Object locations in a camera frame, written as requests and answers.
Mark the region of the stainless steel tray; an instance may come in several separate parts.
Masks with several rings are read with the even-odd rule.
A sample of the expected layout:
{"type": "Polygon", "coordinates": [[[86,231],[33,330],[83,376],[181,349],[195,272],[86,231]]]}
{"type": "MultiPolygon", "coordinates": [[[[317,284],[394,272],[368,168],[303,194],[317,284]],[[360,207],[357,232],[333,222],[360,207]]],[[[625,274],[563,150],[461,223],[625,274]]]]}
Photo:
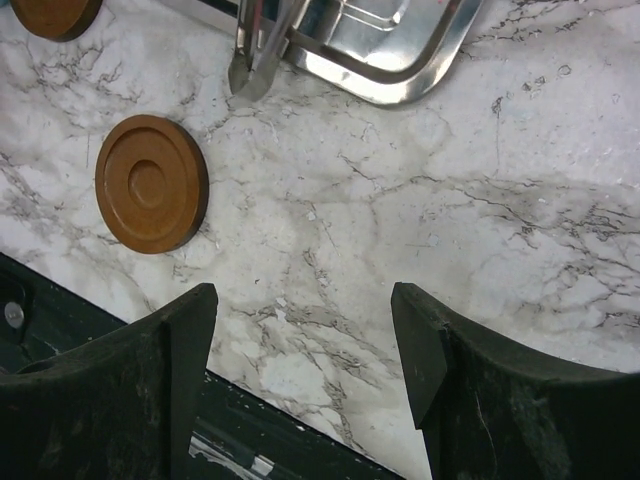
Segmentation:
{"type": "MultiPolygon", "coordinates": [[[[239,2],[170,5],[228,33],[235,45],[239,2]]],[[[264,2],[261,33],[275,22],[279,1],[264,2]]],[[[410,103],[431,90],[447,73],[481,7],[476,0],[307,2],[280,63],[379,106],[410,103]]]]}

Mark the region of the metal tongs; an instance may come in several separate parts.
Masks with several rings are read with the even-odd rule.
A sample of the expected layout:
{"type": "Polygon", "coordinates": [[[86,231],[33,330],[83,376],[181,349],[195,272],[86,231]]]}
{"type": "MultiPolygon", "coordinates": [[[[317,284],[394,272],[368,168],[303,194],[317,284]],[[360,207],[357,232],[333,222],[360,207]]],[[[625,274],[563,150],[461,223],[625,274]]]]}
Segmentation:
{"type": "Polygon", "coordinates": [[[275,22],[261,33],[264,1],[240,1],[234,52],[227,70],[233,95],[256,102],[271,88],[290,32],[304,16],[307,1],[279,1],[275,22]]]}

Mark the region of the brown wooden coaster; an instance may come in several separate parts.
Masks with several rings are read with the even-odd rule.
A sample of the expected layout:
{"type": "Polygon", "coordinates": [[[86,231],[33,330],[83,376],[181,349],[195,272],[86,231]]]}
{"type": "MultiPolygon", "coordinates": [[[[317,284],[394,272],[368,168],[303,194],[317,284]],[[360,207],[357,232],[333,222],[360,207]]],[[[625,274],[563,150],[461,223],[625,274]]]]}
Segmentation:
{"type": "Polygon", "coordinates": [[[206,161],[178,123],[134,115],[118,123],[100,149],[95,192],[102,218],[127,248],[160,254],[199,230],[209,201],[206,161]]]}
{"type": "Polygon", "coordinates": [[[10,0],[20,23],[33,35],[67,42],[78,38],[93,23],[102,0],[10,0]]]}

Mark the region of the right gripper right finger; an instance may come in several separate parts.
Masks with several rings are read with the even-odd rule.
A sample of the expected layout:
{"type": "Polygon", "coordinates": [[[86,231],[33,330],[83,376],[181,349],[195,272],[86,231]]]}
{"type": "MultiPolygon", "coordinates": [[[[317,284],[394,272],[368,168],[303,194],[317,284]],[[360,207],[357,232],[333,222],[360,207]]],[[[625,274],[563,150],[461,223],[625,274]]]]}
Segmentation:
{"type": "Polygon", "coordinates": [[[635,479],[639,377],[554,357],[397,283],[392,320],[435,479],[635,479]]]}

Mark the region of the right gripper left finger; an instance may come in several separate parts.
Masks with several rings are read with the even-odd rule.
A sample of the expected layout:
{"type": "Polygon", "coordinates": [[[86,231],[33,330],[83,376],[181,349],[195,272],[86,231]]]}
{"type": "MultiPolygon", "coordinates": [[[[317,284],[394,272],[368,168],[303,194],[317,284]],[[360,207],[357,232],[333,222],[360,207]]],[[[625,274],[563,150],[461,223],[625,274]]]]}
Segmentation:
{"type": "Polygon", "coordinates": [[[2,376],[2,478],[184,478],[217,306],[203,283],[2,376]]]}

